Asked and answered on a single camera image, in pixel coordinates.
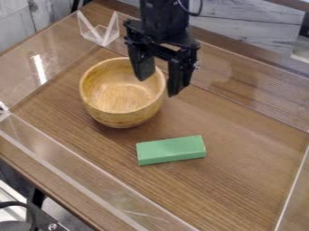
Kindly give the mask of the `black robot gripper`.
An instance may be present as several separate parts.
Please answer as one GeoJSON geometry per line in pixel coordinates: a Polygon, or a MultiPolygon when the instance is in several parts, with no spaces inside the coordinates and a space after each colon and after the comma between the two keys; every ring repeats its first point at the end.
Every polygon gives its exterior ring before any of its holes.
{"type": "Polygon", "coordinates": [[[201,45],[193,39],[190,17],[202,8],[190,10],[190,0],[141,0],[141,19],[123,23],[130,63],[139,81],[155,73],[155,58],[169,62],[167,94],[174,97],[191,82],[191,73],[201,45]]]}

